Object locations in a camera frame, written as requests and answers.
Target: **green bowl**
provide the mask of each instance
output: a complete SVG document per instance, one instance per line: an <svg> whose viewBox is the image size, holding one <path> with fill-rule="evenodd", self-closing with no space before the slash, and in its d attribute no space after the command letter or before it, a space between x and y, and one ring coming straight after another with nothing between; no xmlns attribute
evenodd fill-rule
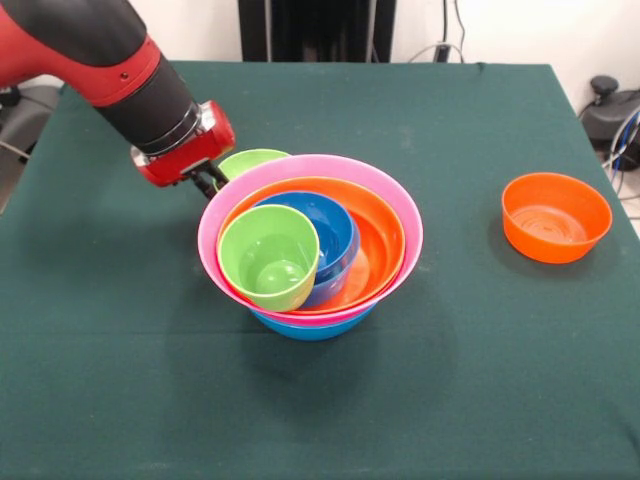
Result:
<svg viewBox="0 0 640 480"><path fill-rule="evenodd" d="M263 163L271 162L279 158L288 157L289 154L281 152L280 150L271 150L268 148L255 148L253 150L243 150L238 153L234 153L230 157L225 158L218 164L218 168L222 170L222 173L229 179L239 177L248 170L251 170Z"/></svg>
<svg viewBox="0 0 640 480"><path fill-rule="evenodd" d="M229 224L218 262L229 284L272 312L300 307L313 288L320 240L305 215L284 205L255 207Z"/></svg>

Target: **bowl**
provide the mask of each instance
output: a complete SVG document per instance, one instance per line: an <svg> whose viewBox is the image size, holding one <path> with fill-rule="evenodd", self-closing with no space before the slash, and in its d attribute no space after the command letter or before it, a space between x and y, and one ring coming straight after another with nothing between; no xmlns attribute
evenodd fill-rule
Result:
<svg viewBox="0 0 640 480"><path fill-rule="evenodd" d="M271 183L305 176L328 176L370 189L384 199L397 213L405 233L405 256L395 279L368 300L328 314L313 314L301 318L291 313L270 313L237 295L222 275L216 257L216 240L225 217L233 207L255 190ZM242 176L242 182L230 182L220 190L205 208L198 227L198 252L207 275L227 296L247 308L253 308L272 320L292 325L331 325L352 318L395 292L411 274L422 250L423 227L420 212L409 193L396 180L367 163L336 155L306 154L274 160L260 165Z"/></svg>
<svg viewBox="0 0 640 480"><path fill-rule="evenodd" d="M351 268L356 263L356 256L354 256L351 263L347 265L347 267L342 272L340 272L337 276L325 282L315 284L311 289L311 293L309 294L309 297L307 297L307 300L302 304L300 309L313 308L318 305L323 305L329 302L331 299L337 297L338 295L341 296L342 292L345 290L347 285L351 284L351 283L347 283L347 280L352 278L349 276L349 272L351 271Z"/></svg>
<svg viewBox="0 0 640 480"><path fill-rule="evenodd" d="M587 254L613 221L605 198L590 185L559 173L530 173L502 194L504 233L523 255L570 263Z"/></svg>
<svg viewBox="0 0 640 480"><path fill-rule="evenodd" d="M286 205L302 212L311 220L320 238L316 284L340 275L351 264L360 248L358 227L351 215L340 203L326 195L300 190L285 191L270 195L256 205Z"/></svg>
<svg viewBox="0 0 640 480"><path fill-rule="evenodd" d="M366 274L347 276L349 288L327 302L290 312L298 315L333 313L350 308L377 295L395 277L405 251L402 222L382 198L360 185L328 177L300 177L267 185L247 196L231 210L222 229L236 215L246 211L262 198L278 192L307 190L331 195L351 214L360 231L361 256Z"/></svg>
<svg viewBox="0 0 640 480"><path fill-rule="evenodd" d="M218 164L218 168L222 170L222 173L231 181L258 165L288 156L289 154L286 152L269 148L242 150L225 158Z"/></svg>
<svg viewBox="0 0 640 480"><path fill-rule="evenodd" d="M320 241L311 221L284 205L252 208L218 243L225 279L255 305L273 312L300 307L313 288Z"/></svg>
<svg viewBox="0 0 640 480"><path fill-rule="evenodd" d="M255 310L251 310L251 313L253 313L253 315L267 328L270 328L280 335L293 338L294 340L317 342L337 337L338 335L342 335L343 333L351 330L359 324L371 312L371 310L373 310L374 306L375 304L370 306L364 312L347 318L340 323L323 327L289 325L287 323L281 323L277 320L273 320L260 312L256 312Z"/></svg>

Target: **bowl rim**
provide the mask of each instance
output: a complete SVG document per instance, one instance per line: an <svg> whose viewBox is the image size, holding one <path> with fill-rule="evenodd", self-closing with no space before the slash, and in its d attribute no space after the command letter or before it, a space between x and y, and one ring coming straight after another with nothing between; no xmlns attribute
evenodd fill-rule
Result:
<svg viewBox="0 0 640 480"><path fill-rule="evenodd" d="M295 315L291 315L288 314L286 312L281 313L281 312L270 312L267 311L265 309L256 309L261 313L264 313L266 315L268 315L271 318L277 319L278 321L285 321L287 323L293 323L293 324L299 324L298 322L302 322L302 324L317 324L317 325L321 325L321 324L330 324L330 323L335 323L340 321L341 319L345 319L347 318L349 315L354 315L357 314L359 312L362 312L364 310L366 310L367 307L373 305L374 303L378 303L380 302L382 299L386 298L387 296L389 296L392 292L394 292L403 282L405 282L407 280L407 278L411 275L411 273L414 271L416 265L418 264L418 261L420 260L421 257L421 252L423 250L424 247L424 226L423 226L423 220L422 220L422 216L420 215L420 210L418 209L418 206L415 203L415 200L413 199L413 197L409 194L409 192L396 180L394 179L392 176L390 176L388 173L386 173L383 170L380 170L379 168L374 167L373 165L370 165L368 163L365 163L361 160L356 160L353 158L349 158L346 156L342 156L342 155L334 155L334 154L327 154L327 153L303 153L303 154L298 154L298 155L290 155L288 157L284 157L278 160L274 160L273 162L269 162L269 163L265 163L263 165L260 165L252 170L250 170L249 172L246 173L246 175L252 175L253 177L258 178L261 174L263 174L264 172L267 172L268 169L271 168L276 168L278 169L280 172L283 172L282 175L284 175L284 173L286 173L288 176L280 176L278 175L278 180L284 180L286 178L299 178L299 177L308 177L308 176L327 176L330 175L330 172L327 171L323 171L322 169L319 170L314 170L313 172L300 172L300 171L295 171L298 170L296 168L293 168L294 162L301 162L301 161L306 161L310 164L315 164L318 161L322 161L324 162L324 165L327 165L327 168L331 167L339 167L340 164L343 165L348 165L348 164L354 164L357 165L357 169L359 170L359 172L350 172L349 174L345 174L345 176L341 176L341 177L336 177L336 178L342 178L343 180L347 180L347 181L357 181L356 180L356 173L358 173L358 177L362 178L363 175L366 174L370 174L372 175L372 179L371 181L367 180L365 183L362 183L361 185L369 188L370 190L372 190L374 193L380 195L378 193L378 191L380 191L383 188L383 183L388 184L389 187L391 187L391 190L394 192L393 200L388 200L388 203L390 205L394 204L403 204L404 208L405 208L405 212L403 213L403 216L401 217L401 220L404 218L407 221L413 222L415 220L415 224L411 225L412 228L412 255L408 256L407 253L405 252L405 256L404 259L402 261L401 267L400 267L400 271L398 272L398 275L395 277L395 279L387 286L386 289L384 289L383 291L381 291L378 295L376 295L373 298L370 298L369 300L367 300L366 302L363 302L359 305L353 306L349 309L346 310L342 310L339 312L334 312L334 313L329 313L329 314L316 314L316 315L309 315L306 316L304 318L301 318L299 316L295 316ZM383 183L381 183L380 180L374 181L373 178L377 177L380 180L384 180ZM239 195L233 195L231 198L233 198L236 201L240 201L241 198L236 199L236 196ZM217 205L214 205L216 202L216 198L220 198L218 195L216 195L216 197L214 197L204 208L201 217L200 217L200 222L198 225L198 234L197 234L197 244L198 244L198 251L199 251L199 255L200 255L200 259L202 261L202 265L205 269L205 271L207 272L207 275L209 276L209 278L217 285L217 287L222 290L222 293L224 293L227 296L232 296L232 300L234 300L236 303L239 303L241 305L246 306L247 308L252 308L252 306L249 304L249 302L247 302L245 299L241 298L238 295L235 295L230 287L228 285L225 285L225 280L223 277L221 277L221 275L217 275L215 272L215 269L218 268L218 265L214 264L217 262L217 259L213 258L213 262L209 262L209 261L203 261L203 255L205 255L204 252L206 252L206 248L207 246L205 245L204 241L205 238L207 237L207 233L205 232L205 224L209 223L209 222L204 222L204 220L206 220L208 217L216 217L216 207Z"/></svg>
<svg viewBox="0 0 640 480"><path fill-rule="evenodd" d="M280 325L282 327L286 327L286 328L290 328L290 329L295 329L297 331L313 331L313 332L325 332L329 329L334 329L334 328L338 328L340 326L343 326L345 323L350 323L350 322L354 322L354 321L362 321L365 319L365 317L367 317L371 311L376 307L376 303L374 303L373 305L367 307L365 310L363 310L360 313L356 313L354 315L351 315L343 320L341 320L340 322L336 322L336 323L330 323L328 325L298 325L298 324L293 324L293 323L285 323L282 322L281 320L277 320L275 318L271 318L268 315L265 315L264 313L261 313L259 311L257 311L254 308L249 309L251 311L251 313L253 315L256 316L260 316L263 319L269 321L269 322L273 322L277 325Z"/></svg>
<svg viewBox="0 0 640 480"><path fill-rule="evenodd" d="M371 188L368 188L364 185L360 185L359 183L356 183L354 181L351 180L346 180L343 178L337 178L337 177L329 177L327 175L305 175L305 176L301 176L301 177L291 177L291 178L284 178L281 180L278 180L276 182L272 182L268 185L265 185L263 187L260 187L256 190L254 190L253 192L249 193L248 195L246 195L239 203L244 203L249 197L254 196L259 194L260 192L263 192L265 190L271 189L273 188L274 185L278 185L278 184L282 184L282 183L288 183L288 182L292 182L292 181L296 181L296 180L328 180L328 181L332 181L332 182L339 182L341 184L346 184L350 187L354 187L356 189L359 190L364 190L368 195L371 195L372 197L374 197L376 199L376 201L380 202L385 210L387 210L394 218L394 223L399 227L398 233L399 233L399 241L400 241L400 250L398 251L398 255L397 255L397 260L396 262L393 264L393 268L389 270L388 274L382 279L383 281L380 282L376 288L369 292L367 295L363 295L360 296L357 299L352 300L351 302L349 302L346 305L342 305L340 307L331 307L331 308L325 308L325 309L321 309L319 310L318 307L320 305L314 306L314 307L307 307L307 308L302 308L299 307L295 310L290 310L287 313L289 315L292 315L294 317L298 317L298 318L308 318L314 315L330 315L333 313L337 313L340 311L344 311L346 309L352 308L352 307L356 307L360 304L363 304L364 302L369 301L371 298L375 298L377 297L379 294L381 294L382 292L384 292L387 288L389 288L393 282L395 281L396 277L398 276L398 272L400 272L400 270L402 269L402 265L404 263L404 258L405 258L405 254L406 254L406 232L405 232L405 228L404 225L402 224L402 220L400 219L398 213L393 209L393 207L391 206L391 204L386 201L381 195L379 195L378 193L374 192ZM229 218L230 212L227 213L227 215L225 215L225 218L223 220L223 224L224 222Z"/></svg>
<svg viewBox="0 0 640 480"><path fill-rule="evenodd" d="M246 150L238 150L237 152L232 153L231 155L229 155L227 158L221 160L220 163L218 164L218 168L222 167L222 165L227 163L227 161L233 162L234 160L237 160L238 158L241 158L242 155L245 155L247 153L266 153L266 152L282 154L283 157L280 157L280 158L285 158L285 157L291 156L290 153L284 152L282 150L278 150L276 148L268 148L268 147L248 148ZM280 158L275 158L273 160L268 160L267 163L268 162L273 162L275 160L280 160Z"/></svg>
<svg viewBox="0 0 640 480"><path fill-rule="evenodd" d="M328 263L327 265L325 265L324 267L322 267L322 269L318 268L318 271L316 272L316 276L323 276L323 273L326 273L329 270L332 270L337 264L339 264L344 258L345 256L349 253L349 251L352 249L353 247L353 242L355 240L355 235L356 235L356 229L358 228L357 225L355 224L353 218L351 218L351 214L349 213L349 211L344 207L344 205L342 205L341 203L337 202L336 200L334 200L333 198L329 197L328 195L323 195L321 193L316 193L316 192L311 192L311 191L307 191L307 190L290 190L287 192L280 192L280 193L274 193L273 195L269 195L266 198L263 198L262 200L254 203L251 207L249 208L255 208L258 205L263 205L265 201L272 199L274 197L279 197L282 195L291 195L291 194L299 194L299 195L306 195L306 196L313 196L313 197L320 197L322 198L325 202L330 203L332 205L335 205L337 207L337 210L340 211L340 214L342 215L342 217L344 219L347 220L347 223L349 224L349 238L347 239L347 241L345 242L344 248L342 248L341 250L339 250L338 255L336 256L335 259L333 259L331 261L331 263ZM339 275L340 273L342 273L344 269L340 269L336 275ZM321 283L324 283L325 281L329 281L332 278L334 278L335 275L330 276L326 279L324 279Z"/></svg>
<svg viewBox="0 0 640 480"><path fill-rule="evenodd" d="M505 197L507 196L507 194L509 193L509 190L511 188L513 188L517 183L526 181L530 178L533 177L552 177L552 178L562 178L565 180L568 180L572 183L578 184L582 187L584 187L587 191L589 191L589 193L591 193L593 195L593 197L598 200L600 203L602 203L605 207L606 207L606 211L607 211L607 224L606 227L604 228L604 230L599 233L598 235L596 235L595 237L591 237L588 240L582 240L579 242L571 242L571 243L563 243L563 242L553 242L551 240L548 240L546 238L542 238L539 237L537 235L532 234L531 232L529 232L528 230L524 230L522 227L520 227L515 220L513 219L513 216L511 215L511 212L507 209L507 206L505 205ZM591 185L589 185L588 183L572 177L571 175L566 175L564 173L558 173L558 172L530 172L530 173L525 173L523 175L520 175L514 179L512 179L503 189L502 191L502 197L501 197L501 203L502 203L502 213L503 215L505 215L509 221L511 222L511 224L517 228L520 232L525 233L526 235L530 236L531 238L535 238L536 240L543 242L545 244L548 244L550 246L554 246L554 247L584 247L584 246L588 246L588 245L593 245L597 242L599 242L602 238L604 238L604 236L609 233L609 230L611 230L611 226L613 225L613 212L611 210L611 205L609 205L609 202L607 202L607 199L604 197L604 195L602 195L598 190L596 190L594 187L592 187Z"/></svg>
<svg viewBox="0 0 640 480"><path fill-rule="evenodd" d="M240 220L241 218L244 218L248 215L251 214L255 214L256 211L259 211L261 209L270 209L270 210L289 210L291 212L294 212L298 217L302 217L304 220L304 223L307 224L307 226L310 227L311 232L313 232L313 238L314 238L314 242L315 242L315 257L314 260L312 262L311 267L309 267L308 271L305 273L304 277L302 279L300 279L298 282L296 282L294 285L292 285L291 287L289 287L286 290L282 290L280 292L277 293L255 293L252 292L250 290L247 290L246 288L241 287L240 285L237 285L236 282L232 281L231 278L229 277L229 273L228 271L225 269L224 267L224 262L222 262L220 259L222 258L221 256L221 251L222 251L222 245L224 244L224 239L227 236L227 233L229 232L229 229L231 228L231 225L233 225L236 221ZM298 210L296 210L295 208L291 208L291 207L287 207L286 205L262 205L260 207L255 207L252 209L249 209L245 212L242 212L240 215L238 215L236 218L234 218L231 223L229 224L229 226L227 227L227 229L222 232L222 236L220 237L220 241L218 242L218 245L216 245L216 256L218 257L218 265L220 267L220 270L222 271L222 275L224 277L224 279L234 288L236 289L240 294L244 295L244 296L250 296L253 298L259 298L259 299L273 299L273 298L278 298L281 296L285 296L288 295L290 293L292 293L293 291L295 291L296 289L298 289L301 285L304 285L308 280L309 277L311 275L313 275L315 277L315 272L316 269L318 267L318 258L320 256L320 239L318 238L318 232L316 232L315 227L313 226L313 223L311 223L311 220L309 220L309 218L302 214L301 212L299 212Z"/></svg>

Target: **table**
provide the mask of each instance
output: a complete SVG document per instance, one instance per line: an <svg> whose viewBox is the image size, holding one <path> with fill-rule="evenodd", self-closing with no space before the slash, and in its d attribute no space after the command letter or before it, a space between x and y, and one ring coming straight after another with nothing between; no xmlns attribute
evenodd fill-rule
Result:
<svg viewBox="0 0 640 480"><path fill-rule="evenodd" d="M548 66L176 67L238 149L398 179L419 265L348 334L280 337L204 273L204 197L67 90L0 219L1 478L638 478L640 244ZM578 263L502 234L539 170L611 202Z"/></svg>

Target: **white wall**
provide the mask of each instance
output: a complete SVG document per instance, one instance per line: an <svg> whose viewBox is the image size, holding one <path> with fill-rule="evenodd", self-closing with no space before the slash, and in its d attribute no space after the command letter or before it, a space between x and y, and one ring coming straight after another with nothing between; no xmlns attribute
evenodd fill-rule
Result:
<svg viewBox="0 0 640 480"><path fill-rule="evenodd" d="M237 0L129 0L172 60L241 61Z"/></svg>
<svg viewBox="0 0 640 480"><path fill-rule="evenodd" d="M449 0L449 41L460 30ZM592 99L589 80L608 74L640 88L640 0L458 0L467 62L549 63L574 109ZM392 61L441 40L440 0L398 0ZM433 59L433 50L423 61Z"/></svg>
<svg viewBox="0 0 640 480"><path fill-rule="evenodd" d="M168 58L242 60L237 0L131 1ZM457 42L460 30L448 1L449 40ZM594 75L609 74L622 88L640 88L640 0L458 3L467 28L467 62L550 63L576 110L591 100ZM392 61L406 62L441 35L441 0L397 0ZM432 58L433 50L419 61Z"/></svg>

